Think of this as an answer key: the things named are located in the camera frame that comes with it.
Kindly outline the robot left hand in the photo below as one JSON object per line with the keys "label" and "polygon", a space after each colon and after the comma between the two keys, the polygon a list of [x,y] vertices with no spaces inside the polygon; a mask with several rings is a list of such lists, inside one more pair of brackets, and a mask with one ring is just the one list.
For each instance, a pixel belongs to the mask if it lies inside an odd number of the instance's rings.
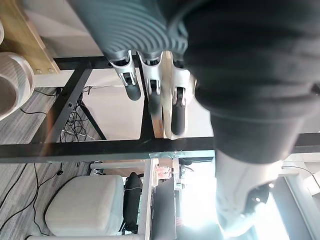
{"label": "robot left hand", "polygon": [[320,104],[317,0],[72,0],[110,61],[170,51],[196,78],[214,134],[216,214],[227,237],[247,232],[305,119]]}

